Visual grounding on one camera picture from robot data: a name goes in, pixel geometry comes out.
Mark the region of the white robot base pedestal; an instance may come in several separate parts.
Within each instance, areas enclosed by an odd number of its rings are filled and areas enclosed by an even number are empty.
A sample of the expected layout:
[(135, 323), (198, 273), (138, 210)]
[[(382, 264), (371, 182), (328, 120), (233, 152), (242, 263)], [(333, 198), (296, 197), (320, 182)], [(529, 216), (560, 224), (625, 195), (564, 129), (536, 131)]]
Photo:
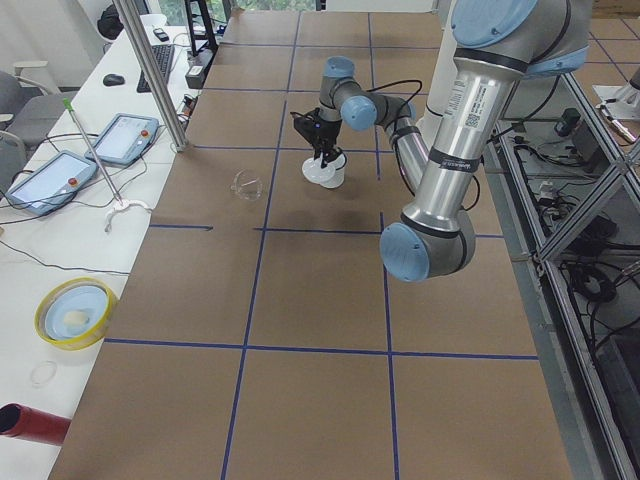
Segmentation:
[(417, 122), (418, 128), (428, 142), (433, 142), (435, 138), (457, 75), (457, 68), (453, 61), (457, 42), (454, 39), (451, 27), (451, 17), (455, 5), (455, 1), (437, 1), (436, 11), (442, 21), (443, 36), (428, 92), (425, 112)]

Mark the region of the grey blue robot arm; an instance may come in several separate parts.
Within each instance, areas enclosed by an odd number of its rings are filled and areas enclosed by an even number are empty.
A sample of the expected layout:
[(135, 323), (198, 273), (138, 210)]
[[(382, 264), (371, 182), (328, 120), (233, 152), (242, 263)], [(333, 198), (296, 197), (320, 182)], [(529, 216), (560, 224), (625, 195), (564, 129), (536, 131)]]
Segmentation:
[(455, 3), (449, 25), (456, 74), (431, 142), (407, 100), (363, 89), (347, 57), (326, 61), (318, 106), (293, 114), (295, 130), (314, 151), (302, 171), (308, 181), (336, 188), (346, 165), (337, 144), (341, 127), (385, 130), (413, 195), (381, 234), (381, 258), (395, 278), (421, 282), (471, 261), (475, 232), (463, 200), (499, 113), (515, 83), (582, 66), (592, 8), (589, 1)]

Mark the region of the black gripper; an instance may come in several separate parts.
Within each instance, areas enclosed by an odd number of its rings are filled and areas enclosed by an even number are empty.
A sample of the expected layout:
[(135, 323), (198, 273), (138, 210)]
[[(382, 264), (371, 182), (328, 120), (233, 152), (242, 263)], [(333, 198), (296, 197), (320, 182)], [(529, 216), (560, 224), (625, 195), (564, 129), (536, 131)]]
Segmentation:
[(327, 120), (322, 116), (323, 110), (316, 107), (306, 113), (291, 112), (294, 129), (314, 149), (314, 160), (326, 168), (343, 154), (337, 147), (342, 120)]

